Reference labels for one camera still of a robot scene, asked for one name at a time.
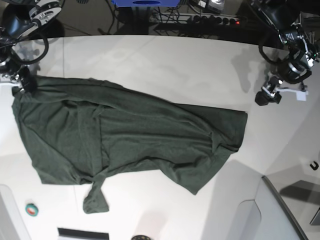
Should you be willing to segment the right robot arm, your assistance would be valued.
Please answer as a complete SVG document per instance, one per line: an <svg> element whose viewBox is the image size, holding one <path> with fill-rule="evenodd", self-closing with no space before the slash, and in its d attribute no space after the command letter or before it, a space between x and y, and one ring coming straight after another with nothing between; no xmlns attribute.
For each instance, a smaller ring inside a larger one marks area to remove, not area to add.
<svg viewBox="0 0 320 240"><path fill-rule="evenodd" d="M0 77L8 84L25 92L37 88L29 66L42 60L49 51L48 37L43 31L62 11L64 0L5 0L6 7L0 17ZM39 36L44 43L43 53L36 59L22 59L13 47Z"/></svg>

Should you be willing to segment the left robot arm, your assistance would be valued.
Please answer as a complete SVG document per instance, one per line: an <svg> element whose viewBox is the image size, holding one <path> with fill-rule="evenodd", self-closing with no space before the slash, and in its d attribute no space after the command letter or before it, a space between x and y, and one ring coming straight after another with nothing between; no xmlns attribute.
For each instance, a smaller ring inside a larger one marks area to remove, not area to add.
<svg viewBox="0 0 320 240"><path fill-rule="evenodd" d="M294 0L250 0L253 13L269 28L258 45L260 55L272 67L268 71L255 102L259 106L279 104L281 93L290 92L298 101L305 101L308 87L304 81L312 75L312 67L320 61L320 43L308 36L303 28L301 8ZM264 52L270 36L277 36L287 48L284 58L272 60Z"/></svg>

